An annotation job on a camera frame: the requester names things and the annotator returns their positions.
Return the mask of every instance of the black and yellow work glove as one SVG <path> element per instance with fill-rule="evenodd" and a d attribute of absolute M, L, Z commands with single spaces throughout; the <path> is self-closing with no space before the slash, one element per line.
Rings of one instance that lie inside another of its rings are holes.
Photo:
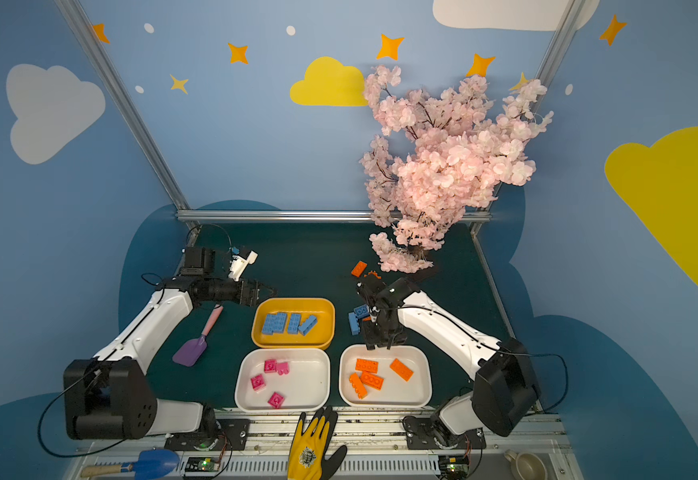
<path fill-rule="evenodd" d="M 287 459 L 287 480 L 328 480 L 341 466 L 347 454 L 347 446 L 342 445 L 330 459 L 325 459 L 338 414 L 330 407 L 319 408 L 306 431 L 305 420 L 306 413 L 302 412 Z"/>

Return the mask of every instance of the yellow star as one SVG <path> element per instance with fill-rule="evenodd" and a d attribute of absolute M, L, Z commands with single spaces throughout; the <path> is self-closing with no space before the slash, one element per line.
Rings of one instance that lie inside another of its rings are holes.
<path fill-rule="evenodd" d="M 93 31 L 95 32 L 95 36 L 98 37 L 98 40 L 104 43 L 109 43 L 108 38 L 106 38 L 106 35 L 104 35 L 104 24 L 99 23 L 97 25 L 93 25 Z"/>
<path fill-rule="evenodd" d="M 248 51 L 248 47 L 235 47 L 233 44 L 228 43 L 229 49 L 231 50 L 231 61 L 229 63 L 242 62 L 248 64 L 248 59 L 245 58 L 245 52 Z"/>
<path fill-rule="evenodd" d="M 188 78 L 186 80 L 176 80 L 173 75 L 171 75 L 170 78 L 173 79 L 173 86 L 170 88 L 171 90 L 181 90 L 185 94 L 189 94 L 189 92 L 186 91 L 186 88 L 184 87 L 184 85 L 186 85 L 186 82 L 189 81 Z"/>
<path fill-rule="evenodd" d="M 480 77 L 484 77 L 487 75 L 488 72 L 488 65 L 495 60 L 496 57 L 490 57 L 490 58 L 482 58 L 478 54 L 474 54 L 474 63 L 472 63 L 472 68 L 469 69 L 469 72 L 467 72 L 467 76 L 471 77 L 472 75 L 479 75 Z"/>
<path fill-rule="evenodd" d="M 616 38 L 616 35 L 621 32 L 621 29 L 626 26 L 625 23 L 621 23 L 616 19 L 616 16 L 613 15 L 613 20 L 610 21 L 610 25 L 608 25 L 608 29 L 605 30 L 603 34 L 600 35 L 600 40 L 607 40 L 608 41 L 608 46 L 613 44 L 613 39 Z"/>
<path fill-rule="evenodd" d="M 526 83 L 528 83 L 528 79 L 525 78 L 525 72 L 522 72 L 519 74 L 519 82 L 517 82 L 517 85 L 510 88 L 509 91 L 520 90 Z"/>
<path fill-rule="evenodd" d="M 400 48 L 400 43 L 405 37 L 389 38 L 385 34 L 381 34 L 381 50 L 378 51 L 376 60 L 383 57 L 389 57 L 392 60 L 397 60 L 397 49 Z"/>

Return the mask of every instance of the wooden handle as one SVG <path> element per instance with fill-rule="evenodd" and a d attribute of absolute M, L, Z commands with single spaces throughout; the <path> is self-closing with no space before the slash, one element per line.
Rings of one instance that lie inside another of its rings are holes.
<path fill-rule="evenodd" d="M 106 475 L 107 473 L 121 473 L 123 464 L 119 465 L 93 465 L 82 469 L 79 476 L 82 478 L 94 477 L 96 475 Z M 124 467 L 126 472 L 133 470 L 133 464 L 131 463 L 127 467 Z"/>
<path fill-rule="evenodd" d="M 219 319 L 219 315 L 223 309 L 224 307 L 221 305 L 215 306 L 210 314 L 210 318 L 208 318 L 208 322 L 205 323 L 205 328 L 202 330 L 202 335 L 208 336 L 210 329 L 213 328 L 213 325 L 215 325 L 215 321 Z"/>

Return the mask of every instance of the yellow cloud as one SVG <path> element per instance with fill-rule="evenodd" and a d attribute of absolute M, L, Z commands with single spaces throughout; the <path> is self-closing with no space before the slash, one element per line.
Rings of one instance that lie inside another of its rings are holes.
<path fill-rule="evenodd" d="M 306 69 L 304 80 L 291 87 L 291 100 L 299 105 L 366 107 L 362 96 L 365 79 L 357 67 L 330 57 L 319 57 Z"/>
<path fill-rule="evenodd" d="M 650 148 L 618 147 L 608 157 L 605 175 L 698 285 L 698 127 L 672 132 Z"/>

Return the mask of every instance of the pink handle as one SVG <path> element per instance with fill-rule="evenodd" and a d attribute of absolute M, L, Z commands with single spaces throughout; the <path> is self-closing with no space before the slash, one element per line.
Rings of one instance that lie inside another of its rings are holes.
<path fill-rule="evenodd" d="M 219 315 L 221 314 L 221 311 L 224 309 L 223 306 L 221 305 L 216 305 L 213 311 L 210 313 L 210 318 L 208 318 L 208 322 L 205 323 L 205 328 L 202 330 L 202 335 L 203 336 L 208 336 L 210 333 L 210 329 L 213 328 L 213 325 L 215 325 L 215 321 L 219 319 Z"/>

